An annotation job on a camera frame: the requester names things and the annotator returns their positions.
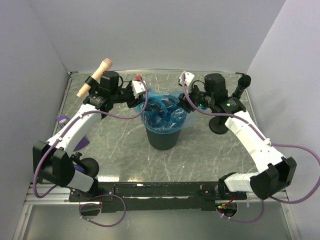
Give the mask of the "blue detached trash bag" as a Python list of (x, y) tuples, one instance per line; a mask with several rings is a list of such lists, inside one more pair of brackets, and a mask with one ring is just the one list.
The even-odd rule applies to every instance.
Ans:
[(155, 92), (148, 90), (147, 106), (140, 119), (145, 128), (155, 134), (171, 134), (190, 127), (196, 117), (178, 106), (181, 90)]

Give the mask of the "dark blue trash bin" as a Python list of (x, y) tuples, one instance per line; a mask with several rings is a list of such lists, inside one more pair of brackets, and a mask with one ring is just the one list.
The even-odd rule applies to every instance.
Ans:
[(160, 151), (172, 149), (178, 142), (181, 130), (169, 134), (159, 134), (146, 129), (150, 145)]

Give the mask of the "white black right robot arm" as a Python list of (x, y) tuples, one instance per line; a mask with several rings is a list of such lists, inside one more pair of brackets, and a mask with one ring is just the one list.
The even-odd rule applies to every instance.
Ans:
[(178, 79), (183, 92), (178, 105), (187, 113), (198, 111), (212, 116), (210, 130), (218, 135), (231, 131), (252, 158), (256, 172), (231, 172), (221, 177), (218, 193), (230, 199), (236, 192), (253, 193), (261, 200), (282, 191), (291, 184), (297, 163), (285, 157), (266, 138), (254, 123), (241, 96), (251, 84), (249, 75), (242, 75), (232, 95), (228, 94), (226, 80), (219, 73), (204, 77), (204, 90), (196, 85), (194, 74), (183, 71)]

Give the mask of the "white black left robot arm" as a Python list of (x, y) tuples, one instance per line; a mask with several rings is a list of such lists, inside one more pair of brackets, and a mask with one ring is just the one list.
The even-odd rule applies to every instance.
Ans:
[(39, 194), (37, 181), (46, 180), (54, 187), (80, 191), (87, 201), (99, 195), (99, 164), (92, 158), (81, 159), (75, 148), (91, 128), (106, 116), (125, 119), (112, 114), (115, 104), (126, 103), (129, 108), (148, 102), (148, 85), (140, 75), (123, 86), (123, 78), (115, 71), (106, 71), (97, 81), (89, 76), (85, 84), (89, 90), (76, 114), (47, 141), (37, 141), (32, 148), (33, 194), (41, 199), (48, 192)]

